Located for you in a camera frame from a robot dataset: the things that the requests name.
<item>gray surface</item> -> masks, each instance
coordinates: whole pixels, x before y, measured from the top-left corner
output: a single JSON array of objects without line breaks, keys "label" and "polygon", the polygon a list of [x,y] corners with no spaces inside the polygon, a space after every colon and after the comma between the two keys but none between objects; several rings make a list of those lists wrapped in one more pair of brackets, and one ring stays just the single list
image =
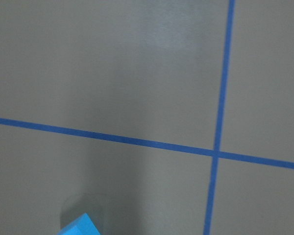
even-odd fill
[{"label": "gray surface", "polygon": [[0,235],[55,235],[61,213],[85,193],[95,195],[88,206],[103,215],[103,235],[200,234],[210,163],[199,155],[0,126]]},{"label": "gray surface", "polygon": [[294,1],[235,14],[222,150],[294,162]]},{"label": "gray surface", "polygon": [[220,160],[211,235],[294,235],[294,170]]},{"label": "gray surface", "polygon": [[212,148],[225,1],[0,1],[0,117]]},{"label": "gray surface", "polygon": [[[227,3],[0,0],[0,118],[211,149]],[[222,151],[294,161],[294,1],[237,1],[227,95]],[[202,234],[210,163],[0,126],[0,235]],[[211,234],[294,235],[294,170],[221,160]]]}]

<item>blue foam block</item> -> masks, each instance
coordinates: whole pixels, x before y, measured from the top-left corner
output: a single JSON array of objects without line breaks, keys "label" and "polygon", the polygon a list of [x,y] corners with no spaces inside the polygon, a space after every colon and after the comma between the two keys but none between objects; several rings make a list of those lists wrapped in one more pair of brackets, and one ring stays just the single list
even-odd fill
[{"label": "blue foam block", "polygon": [[58,235],[100,235],[88,214],[83,214],[68,226],[64,227]]}]

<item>blue object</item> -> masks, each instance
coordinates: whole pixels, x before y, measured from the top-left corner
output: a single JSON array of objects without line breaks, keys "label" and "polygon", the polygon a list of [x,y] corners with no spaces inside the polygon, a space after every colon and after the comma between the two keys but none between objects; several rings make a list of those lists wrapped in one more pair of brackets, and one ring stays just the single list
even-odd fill
[{"label": "blue object", "polygon": [[88,214],[84,213],[68,226],[64,227],[58,235],[100,235]]},{"label": "blue object", "polygon": [[216,190],[216,181],[217,181],[217,172],[218,172],[218,161],[221,157],[220,146],[222,139],[222,125],[223,125],[223,115],[224,115],[224,106],[225,106],[225,97],[226,97],[226,85],[230,64],[230,49],[231,49],[231,36],[232,36],[232,27],[233,27],[233,17],[234,17],[234,8],[235,0],[229,0],[228,5],[228,14],[227,14],[227,23],[225,31],[225,42],[224,42],[224,52],[223,52],[223,64],[222,64],[222,73],[221,73],[221,85],[219,93],[219,104],[218,104],[218,114],[217,114],[217,124],[215,132],[215,142],[214,142],[214,151],[215,155],[212,158],[211,171],[210,171],[210,183],[208,189],[208,200],[206,206],[206,215],[204,222],[204,231],[203,235],[210,234],[213,206],[214,206],[214,197]]},{"label": "blue object", "polygon": [[71,135],[71,136],[80,136],[80,137],[92,138],[97,140],[134,144],[138,146],[160,148],[160,149],[166,149],[166,150],[183,152],[183,153],[205,155],[210,157],[215,157],[218,155],[218,158],[223,158],[223,159],[230,159],[230,160],[242,161],[247,163],[256,163],[256,164],[271,165],[271,166],[294,169],[294,163],[288,162],[288,161],[281,161],[281,160],[275,160],[270,158],[260,158],[260,157],[237,154],[237,153],[215,151],[211,149],[196,148],[196,147],[190,147],[190,146],[173,144],[173,143],[148,141],[148,140],[135,139],[135,138],[125,137],[125,136],[115,136],[115,135],[109,135],[109,134],[103,134],[103,133],[97,133],[97,132],[82,131],[82,130],[70,129],[65,127],[49,126],[49,125],[38,124],[33,122],[0,118],[0,125],[15,126],[15,127],[21,127],[21,128],[31,129],[31,130],[48,131],[53,133],[60,133],[60,134]]}]

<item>blue tape line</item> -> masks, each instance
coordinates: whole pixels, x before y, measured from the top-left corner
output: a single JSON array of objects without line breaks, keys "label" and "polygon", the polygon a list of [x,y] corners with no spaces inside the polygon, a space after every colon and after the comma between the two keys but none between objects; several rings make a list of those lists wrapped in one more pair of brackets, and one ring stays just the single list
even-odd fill
[{"label": "blue tape line", "polygon": [[142,139],[136,139],[136,138],[130,138],[130,137],[115,136],[115,135],[90,132],[90,131],[82,131],[82,130],[76,130],[71,128],[50,126],[50,125],[37,124],[37,123],[25,122],[25,121],[17,121],[17,120],[5,119],[5,118],[0,118],[0,124],[7,125],[7,126],[21,127],[26,129],[39,130],[39,131],[54,132],[54,133],[59,133],[64,135],[72,135],[72,136],[80,136],[80,137],[86,137],[86,138],[92,138],[92,139],[98,139],[98,140],[121,142],[121,143],[134,144],[139,146],[172,150],[172,151],[183,152],[183,153],[192,153],[197,155],[218,157],[218,158],[236,160],[241,162],[271,165],[271,166],[277,166],[282,168],[294,169],[293,162],[274,160],[269,158],[260,158],[260,157],[254,157],[254,156],[237,154],[237,153],[218,152],[218,151],[214,151],[210,149],[189,147],[189,146],[172,144],[172,143],[148,141],[148,140],[142,140]]},{"label": "blue tape line", "polygon": [[214,205],[214,197],[215,197],[215,190],[216,190],[217,172],[218,172],[218,157],[219,157],[221,138],[222,138],[222,125],[223,125],[223,114],[224,114],[225,97],[226,97],[226,85],[227,85],[229,62],[230,62],[234,6],[235,6],[235,0],[229,0],[225,42],[224,42],[224,52],[223,52],[220,93],[219,93],[217,124],[216,124],[215,142],[214,142],[215,155],[213,156],[211,172],[210,172],[208,200],[207,200],[207,206],[206,206],[206,216],[205,216],[204,231],[203,231],[204,235],[210,234],[211,220],[212,220],[212,214],[213,214],[213,205]]},{"label": "blue tape line", "polygon": [[220,150],[221,137],[222,137],[222,124],[223,124],[223,114],[224,114],[224,106],[225,106],[226,85],[227,85],[229,62],[230,62],[234,6],[235,6],[235,0],[229,0],[225,42],[224,42],[223,65],[222,65],[222,74],[221,74],[221,83],[220,83],[220,93],[219,93],[219,106],[218,106],[215,143],[214,143],[214,150],[216,151]]},{"label": "blue tape line", "polygon": [[146,146],[146,147],[152,147],[152,148],[160,148],[160,149],[166,149],[166,150],[172,150],[172,151],[178,151],[178,152],[184,152],[184,153],[193,153],[193,154],[199,154],[199,155],[205,155],[205,156],[211,156],[213,154],[213,150],[209,150],[209,149],[189,147],[184,145],[157,142],[157,141],[148,141],[148,140],[109,135],[109,134],[90,132],[90,131],[82,131],[82,130],[76,130],[71,128],[43,125],[43,124],[17,121],[17,120],[5,119],[5,118],[0,118],[0,124],[22,127],[27,129],[40,130],[40,131],[60,133],[60,134],[66,134],[66,135],[72,135],[72,136],[80,136],[80,137],[86,137],[86,138],[92,138],[92,139],[98,139],[98,140],[134,144],[134,145]]},{"label": "blue tape line", "polygon": [[210,183],[208,188],[208,199],[207,199],[207,206],[206,206],[204,232],[203,232],[204,235],[210,234],[216,182],[217,182],[218,162],[219,162],[218,156],[214,156],[211,162]]},{"label": "blue tape line", "polygon": [[271,165],[271,166],[278,166],[282,168],[294,169],[294,163],[281,161],[281,160],[253,157],[253,156],[248,156],[243,154],[227,153],[227,152],[220,152],[219,157],[224,159],[248,162],[248,163],[256,163],[256,164],[262,164],[262,165]]}]

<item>floor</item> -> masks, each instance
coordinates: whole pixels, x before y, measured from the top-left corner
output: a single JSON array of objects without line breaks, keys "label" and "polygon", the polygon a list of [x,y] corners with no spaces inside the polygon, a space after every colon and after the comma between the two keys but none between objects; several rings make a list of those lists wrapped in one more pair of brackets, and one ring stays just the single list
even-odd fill
[{"label": "floor", "polygon": [[294,1],[0,1],[0,235],[84,212],[294,235]]}]

